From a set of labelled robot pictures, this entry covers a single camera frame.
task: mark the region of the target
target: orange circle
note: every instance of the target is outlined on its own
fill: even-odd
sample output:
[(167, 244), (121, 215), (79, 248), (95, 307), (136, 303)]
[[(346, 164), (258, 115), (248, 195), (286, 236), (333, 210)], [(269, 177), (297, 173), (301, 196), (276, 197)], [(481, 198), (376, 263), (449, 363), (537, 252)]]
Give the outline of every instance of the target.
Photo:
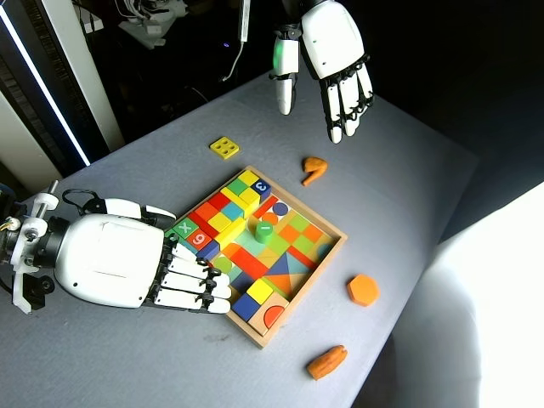
[(261, 219), (263, 221), (266, 221), (267, 223), (271, 223), (272, 225), (278, 224), (278, 216), (275, 215), (273, 212), (265, 213)]

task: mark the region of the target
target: light strip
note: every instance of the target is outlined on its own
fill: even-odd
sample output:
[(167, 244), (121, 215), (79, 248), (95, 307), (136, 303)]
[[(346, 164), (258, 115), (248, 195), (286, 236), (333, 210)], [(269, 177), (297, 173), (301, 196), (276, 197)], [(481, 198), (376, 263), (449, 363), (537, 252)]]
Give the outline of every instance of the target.
[(42, 77), (37, 71), (36, 66), (32, 62), (31, 56), (26, 52), (26, 48), (23, 45), (23, 42), (20, 40), (19, 34), (17, 34), (15, 27), (13, 26), (13, 24), (11, 24), (11, 21), (9, 20), (9, 17), (6, 14), (6, 10), (3, 8), (3, 6), (0, 6), (0, 18), (2, 19), (3, 23), (6, 25), (6, 28), (8, 29), (9, 34), (13, 38), (15, 45), (19, 49), (19, 52), (22, 55), (23, 59), (25, 60), (26, 64), (28, 65), (28, 68), (31, 70), (31, 73), (34, 76), (34, 79), (36, 79), (38, 86), (42, 90), (43, 96), (45, 96), (45, 99), (47, 99), (49, 102), (49, 105), (51, 105), (51, 109), (53, 109), (54, 114), (59, 119), (60, 124), (62, 125), (66, 134), (70, 138), (70, 141), (76, 148), (77, 153), (79, 153), (79, 156), (82, 158), (83, 162), (85, 163), (85, 166), (89, 166), (91, 164), (90, 161), (85, 155), (85, 152), (83, 151), (82, 147), (77, 142), (76, 136), (74, 136), (74, 133), (71, 131), (70, 127), (68, 126), (68, 123), (66, 122), (65, 117), (62, 115), (62, 113), (60, 113), (59, 107), (55, 103), (53, 96), (49, 92), (47, 86), (45, 85), (45, 82), (43, 81)]

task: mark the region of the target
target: blue block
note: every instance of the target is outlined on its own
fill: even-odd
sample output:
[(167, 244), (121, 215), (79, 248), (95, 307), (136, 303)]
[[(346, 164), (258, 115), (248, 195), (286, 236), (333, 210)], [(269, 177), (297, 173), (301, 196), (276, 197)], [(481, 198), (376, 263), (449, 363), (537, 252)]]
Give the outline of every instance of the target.
[(215, 240), (211, 240), (206, 246), (204, 246), (199, 252), (196, 253), (198, 258), (205, 258), (207, 260), (212, 259), (219, 253), (219, 244)]
[(221, 210), (221, 213), (227, 216), (230, 221), (244, 217), (244, 210), (239, 208), (234, 202), (230, 202)]
[(181, 245), (183, 245), (184, 247), (186, 247), (191, 252), (193, 252), (195, 255), (198, 252), (198, 250), (194, 246), (192, 246), (189, 242), (187, 242), (186, 240), (183, 240), (183, 239), (180, 238), (179, 243)]
[(244, 293), (247, 289), (249, 289), (249, 286), (251, 286), (253, 282), (253, 278), (242, 270), (238, 277), (230, 282), (230, 285), (239, 293)]
[(247, 293), (241, 295), (241, 297), (232, 305), (232, 309), (243, 320), (250, 320), (257, 312), (261, 305), (255, 302), (255, 300)]
[(258, 192), (258, 194), (261, 196), (261, 202), (264, 202), (267, 198), (269, 198), (270, 193), (272, 192), (272, 188), (270, 187), (270, 184), (268, 184), (263, 179), (257, 180), (253, 185), (252, 189)]

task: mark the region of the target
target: orange carrot-shaped object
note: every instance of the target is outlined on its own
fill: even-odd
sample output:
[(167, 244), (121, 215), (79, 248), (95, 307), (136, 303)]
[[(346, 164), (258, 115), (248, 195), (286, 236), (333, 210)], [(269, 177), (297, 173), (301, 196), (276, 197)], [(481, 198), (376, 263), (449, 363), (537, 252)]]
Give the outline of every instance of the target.
[(326, 172), (328, 166), (328, 163), (319, 157), (307, 157), (304, 159), (304, 171), (311, 174), (303, 181), (303, 186), (306, 187), (321, 177)]
[(344, 346), (333, 347), (309, 363), (307, 370), (314, 380), (319, 380), (340, 366), (347, 355), (348, 350)]

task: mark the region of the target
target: building block set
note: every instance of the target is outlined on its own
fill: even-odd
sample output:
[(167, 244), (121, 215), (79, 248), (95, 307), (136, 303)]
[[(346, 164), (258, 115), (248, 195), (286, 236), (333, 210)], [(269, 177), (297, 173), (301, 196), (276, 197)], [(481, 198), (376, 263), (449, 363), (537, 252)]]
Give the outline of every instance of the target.
[(184, 215), (170, 235), (229, 276), (227, 315), (260, 347), (347, 239), (252, 167)]

